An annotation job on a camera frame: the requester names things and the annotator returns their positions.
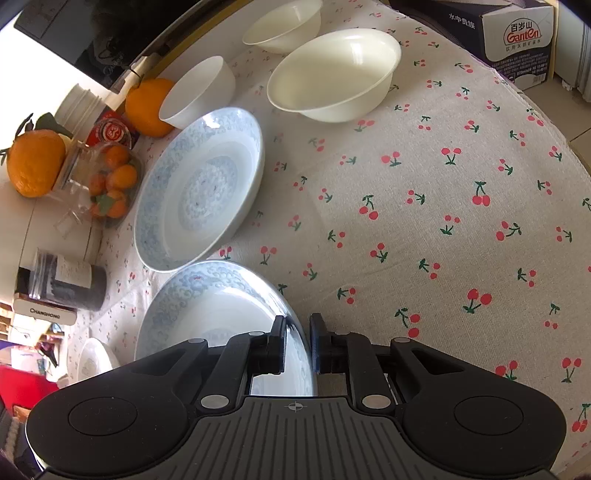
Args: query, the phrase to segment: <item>orange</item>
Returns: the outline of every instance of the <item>orange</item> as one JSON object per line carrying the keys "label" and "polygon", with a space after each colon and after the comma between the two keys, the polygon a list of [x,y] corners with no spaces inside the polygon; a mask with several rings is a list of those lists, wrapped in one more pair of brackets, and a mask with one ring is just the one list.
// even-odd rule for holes
{"label": "orange", "polygon": [[125,193],[119,190],[111,190],[107,193],[115,202],[107,212],[107,216],[111,218],[120,218],[127,213],[127,197]]}
{"label": "orange", "polygon": [[107,166],[114,170],[129,161],[129,150],[123,145],[113,145],[103,152]]}
{"label": "orange", "polygon": [[66,145],[52,130],[30,130],[14,140],[7,156],[8,178],[25,197],[49,193],[66,158]]}
{"label": "orange", "polygon": [[139,133],[164,137],[173,130],[172,125],[158,117],[160,106],[173,86],[172,80],[148,79],[131,87],[125,99],[125,113]]}
{"label": "orange", "polygon": [[88,182],[88,192],[94,197],[106,189],[106,177],[102,173],[95,173]]}
{"label": "orange", "polygon": [[138,181],[138,171],[133,165],[123,165],[109,173],[107,177],[107,190],[126,190],[133,187]]}

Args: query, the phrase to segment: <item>cardboard box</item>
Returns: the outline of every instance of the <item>cardboard box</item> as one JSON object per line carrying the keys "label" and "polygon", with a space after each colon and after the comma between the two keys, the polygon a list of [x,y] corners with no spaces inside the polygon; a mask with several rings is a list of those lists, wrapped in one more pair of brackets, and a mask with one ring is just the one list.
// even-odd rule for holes
{"label": "cardboard box", "polygon": [[543,0],[392,0],[391,4],[497,69],[522,90],[546,80],[554,10]]}

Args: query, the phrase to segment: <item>floor tile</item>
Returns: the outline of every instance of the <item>floor tile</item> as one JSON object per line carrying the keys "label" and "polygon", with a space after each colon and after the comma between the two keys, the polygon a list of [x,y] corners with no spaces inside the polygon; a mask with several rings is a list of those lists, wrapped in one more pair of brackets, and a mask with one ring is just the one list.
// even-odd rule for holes
{"label": "floor tile", "polygon": [[565,90],[560,77],[554,76],[554,79],[529,88],[524,93],[550,118],[567,140],[573,140],[591,128],[591,103],[585,102],[578,90]]}

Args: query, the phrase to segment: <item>red object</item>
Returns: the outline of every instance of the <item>red object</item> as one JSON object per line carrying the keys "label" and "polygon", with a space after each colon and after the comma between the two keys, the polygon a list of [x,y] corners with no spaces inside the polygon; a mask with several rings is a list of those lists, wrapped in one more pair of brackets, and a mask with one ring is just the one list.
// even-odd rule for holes
{"label": "red object", "polygon": [[41,375],[0,365],[0,397],[9,412],[14,405],[30,410],[43,397],[57,390],[55,383]]}

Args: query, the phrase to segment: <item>white container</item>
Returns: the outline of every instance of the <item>white container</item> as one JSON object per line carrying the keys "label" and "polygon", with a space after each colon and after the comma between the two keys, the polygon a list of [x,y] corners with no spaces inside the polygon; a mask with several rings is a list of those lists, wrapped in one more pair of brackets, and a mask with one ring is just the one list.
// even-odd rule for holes
{"label": "white container", "polygon": [[58,107],[55,119],[74,135],[74,140],[84,142],[105,107],[94,93],[76,84]]}
{"label": "white container", "polygon": [[160,107],[160,119],[181,130],[203,115],[228,106],[236,79],[220,56],[195,65],[169,91]]}
{"label": "white container", "polygon": [[295,0],[257,20],[242,37],[271,53],[290,53],[312,40],[320,30],[321,0]]}
{"label": "white container", "polygon": [[398,41],[370,28],[328,33],[289,54],[267,84],[269,101],[321,122],[348,122],[376,108],[402,52]]}

